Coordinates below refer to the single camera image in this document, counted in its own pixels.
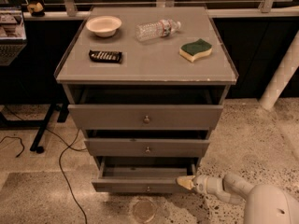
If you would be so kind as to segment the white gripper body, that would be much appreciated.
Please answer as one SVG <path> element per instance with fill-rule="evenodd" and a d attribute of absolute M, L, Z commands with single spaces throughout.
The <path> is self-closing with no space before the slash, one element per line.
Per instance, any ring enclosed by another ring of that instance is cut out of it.
<path fill-rule="evenodd" d="M 201 194 L 219 195 L 224 192 L 222 179 L 208 175 L 197 175 L 193 180 L 193 188 Z"/>

